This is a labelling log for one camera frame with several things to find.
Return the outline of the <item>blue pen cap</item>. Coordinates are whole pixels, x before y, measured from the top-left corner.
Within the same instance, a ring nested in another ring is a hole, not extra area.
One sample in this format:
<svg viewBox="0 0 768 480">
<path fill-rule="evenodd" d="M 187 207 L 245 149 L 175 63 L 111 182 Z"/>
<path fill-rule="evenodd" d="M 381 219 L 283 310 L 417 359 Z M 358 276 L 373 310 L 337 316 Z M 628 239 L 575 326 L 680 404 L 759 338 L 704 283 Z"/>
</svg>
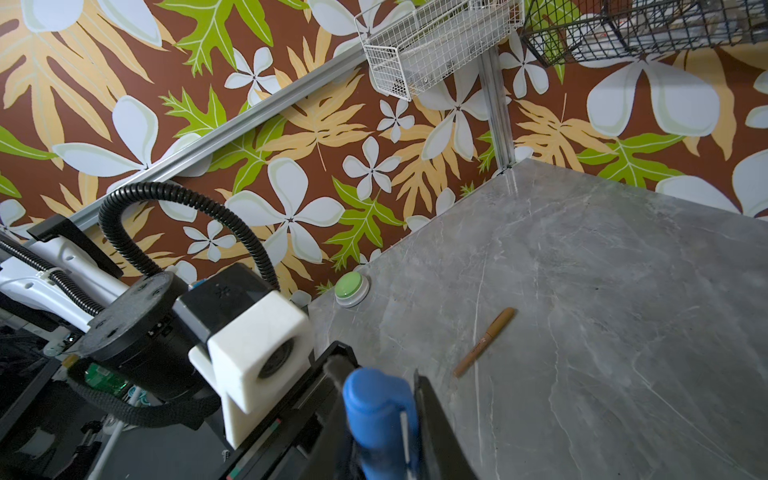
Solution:
<svg viewBox="0 0 768 480">
<path fill-rule="evenodd" d="M 374 368 L 354 370 L 342 398 L 367 479 L 405 479 L 418 465 L 419 419 L 409 383 Z"/>
</svg>

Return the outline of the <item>brown pen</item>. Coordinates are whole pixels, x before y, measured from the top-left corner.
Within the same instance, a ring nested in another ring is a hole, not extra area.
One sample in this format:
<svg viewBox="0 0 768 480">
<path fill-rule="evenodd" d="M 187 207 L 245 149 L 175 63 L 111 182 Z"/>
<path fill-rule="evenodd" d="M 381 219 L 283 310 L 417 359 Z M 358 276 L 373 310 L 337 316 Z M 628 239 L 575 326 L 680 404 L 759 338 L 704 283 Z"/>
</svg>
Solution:
<svg viewBox="0 0 768 480">
<path fill-rule="evenodd" d="M 463 376 L 476 363 L 478 358 L 498 337 L 503 329 L 512 321 L 516 314 L 517 310 L 512 307 L 505 308 L 499 313 L 499 315 L 486 329 L 483 336 L 478 340 L 473 349 L 458 363 L 453 371 L 453 376 L 455 378 L 460 378 Z"/>
</svg>

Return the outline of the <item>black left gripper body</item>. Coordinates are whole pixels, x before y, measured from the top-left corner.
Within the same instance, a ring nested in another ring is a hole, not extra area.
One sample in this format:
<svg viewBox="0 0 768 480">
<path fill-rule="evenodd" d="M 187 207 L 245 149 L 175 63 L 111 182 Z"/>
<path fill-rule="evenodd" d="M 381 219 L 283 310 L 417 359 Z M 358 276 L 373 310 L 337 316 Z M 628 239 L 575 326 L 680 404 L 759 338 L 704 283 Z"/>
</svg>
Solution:
<svg viewBox="0 0 768 480">
<path fill-rule="evenodd" d="M 334 400 L 323 365 L 345 356 L 357 368 L 351 346 L 335 341 L 326 348 L 221 468 L 223 479 L 300 479 Z"/>
</svg>

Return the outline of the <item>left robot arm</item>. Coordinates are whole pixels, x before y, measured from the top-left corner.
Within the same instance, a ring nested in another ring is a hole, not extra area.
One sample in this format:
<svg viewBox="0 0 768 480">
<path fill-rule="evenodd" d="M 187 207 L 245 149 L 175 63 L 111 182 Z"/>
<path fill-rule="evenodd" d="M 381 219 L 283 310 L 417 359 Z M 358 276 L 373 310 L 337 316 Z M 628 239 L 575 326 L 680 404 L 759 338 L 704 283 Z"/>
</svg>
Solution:
<svg viewBox="0 0 768 480">
<path fill-rule="evenodd" d="M 199 283 L 161 268 L 127 233 L 123 216 L 150 200 L 179 204 L 226 227 L 253 258 Z M 208 426 L 227 450 L 222 479 L 358 479 L 340 381 L 356 366 L 336 343 L 316 355 L 304 309 L 286 299 L 262 242 L 226 206 L 171 183 L 109 194 L 106 240 L 140 273 L 116 266 L 64 217 L 24 246 L 1 238 L 1 302 L 52 317 L 76 334 L 69 386 L 142 429 Z"/>
</svg>

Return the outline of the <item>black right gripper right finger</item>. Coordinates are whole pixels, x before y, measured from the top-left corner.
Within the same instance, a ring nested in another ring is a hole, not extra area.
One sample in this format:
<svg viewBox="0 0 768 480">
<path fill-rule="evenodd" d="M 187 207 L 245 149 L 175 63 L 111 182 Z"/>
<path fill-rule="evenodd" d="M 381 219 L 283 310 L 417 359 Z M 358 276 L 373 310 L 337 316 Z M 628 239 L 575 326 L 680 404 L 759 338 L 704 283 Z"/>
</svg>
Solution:
<svg viewBox="0 0 768 480">
<path fill-rule="evenodd" d="M 476 480 L 431 382 L 418 371 L 414 372 L 414 398 L 419 420 L 416 478 Z"/>
</svg>

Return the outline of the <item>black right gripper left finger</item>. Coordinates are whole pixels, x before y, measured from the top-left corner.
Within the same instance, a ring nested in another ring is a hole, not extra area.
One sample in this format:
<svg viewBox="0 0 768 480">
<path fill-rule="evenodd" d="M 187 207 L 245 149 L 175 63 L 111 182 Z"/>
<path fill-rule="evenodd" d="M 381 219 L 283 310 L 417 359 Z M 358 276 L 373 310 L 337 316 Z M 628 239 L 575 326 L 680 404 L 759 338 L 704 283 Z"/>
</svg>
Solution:
<svg viewBox="0 0 768 480">
<path fill-rule="evenodd" d="M 323 365 L 323 372 L 334 387 L 334 402 L 300 479 L 360 478 L 355 441 L 342 397 L 344 382 L 354 370 L 353 363 L 342 355 L 331 356 Z"/>
</svg>

